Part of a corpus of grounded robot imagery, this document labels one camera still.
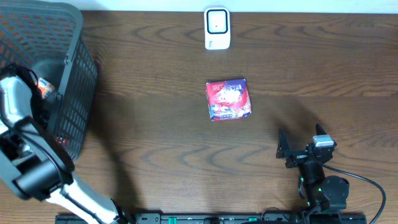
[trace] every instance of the crate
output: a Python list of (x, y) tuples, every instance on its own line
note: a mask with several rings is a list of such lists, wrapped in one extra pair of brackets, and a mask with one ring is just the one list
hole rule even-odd
[(81, 36), (83, 16), (72, 5), (0, 0), (0, 68), (16, 63), (57, 88), (48, 132), (73, 160), (80, 155), (97, 71)]

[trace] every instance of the soap box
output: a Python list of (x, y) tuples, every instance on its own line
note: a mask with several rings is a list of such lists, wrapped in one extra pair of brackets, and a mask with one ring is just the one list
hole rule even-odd
[(206, 93), (212, 121), (240, 119), (251, 113), (245, 79), (207, 83)]

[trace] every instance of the white background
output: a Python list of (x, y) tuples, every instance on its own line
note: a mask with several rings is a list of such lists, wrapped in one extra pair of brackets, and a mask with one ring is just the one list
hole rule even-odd
[(224, 6), (231, 12), (398, 13), (398, 0), (46, 0), (80, 10), (193, 11)]

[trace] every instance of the white device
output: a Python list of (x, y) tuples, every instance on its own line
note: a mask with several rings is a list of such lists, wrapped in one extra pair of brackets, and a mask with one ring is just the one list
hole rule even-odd
[(212, 7), (205, 11), (205, 47), (208, 50), (227, 49), (231, 43), (229, 11)]

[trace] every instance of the wood grain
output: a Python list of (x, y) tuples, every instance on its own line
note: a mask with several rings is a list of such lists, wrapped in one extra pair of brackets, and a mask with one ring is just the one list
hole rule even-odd
[[(328, 164), (380, 183), (398, 210), (398, 16), (233, 13), (228, 50), (203, 46), (203, 14), (83, 12), (101, 64), (77, 172), (130, 211), (262, 212), (305, 205), (297, 169), (275, 159), (277, 130), (301, 149), (321, 123)], [(245, 78), (253, 114), (211, 122), (208, 81)], [(377, 188), (351, 177), (348, 212), (377, 212)], [(62, 208), (1, 184), (1, 223), (52, 223)]]

